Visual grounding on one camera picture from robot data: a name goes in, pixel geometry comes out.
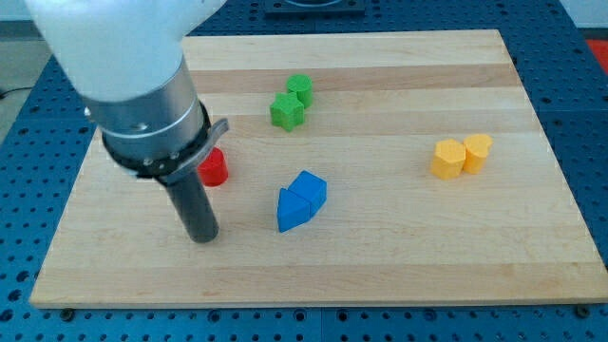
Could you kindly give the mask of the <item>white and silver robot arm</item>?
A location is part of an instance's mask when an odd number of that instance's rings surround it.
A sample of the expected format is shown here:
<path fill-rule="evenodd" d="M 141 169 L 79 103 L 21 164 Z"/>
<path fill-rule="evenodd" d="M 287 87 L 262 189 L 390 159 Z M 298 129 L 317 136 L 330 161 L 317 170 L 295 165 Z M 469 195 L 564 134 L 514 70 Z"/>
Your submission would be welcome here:
<path fill-rule="evenodd" d="M 112 159 L 165 186 L 200 182 L 213 127 L 181 42 L 224 0 L 27 0 Z"/>

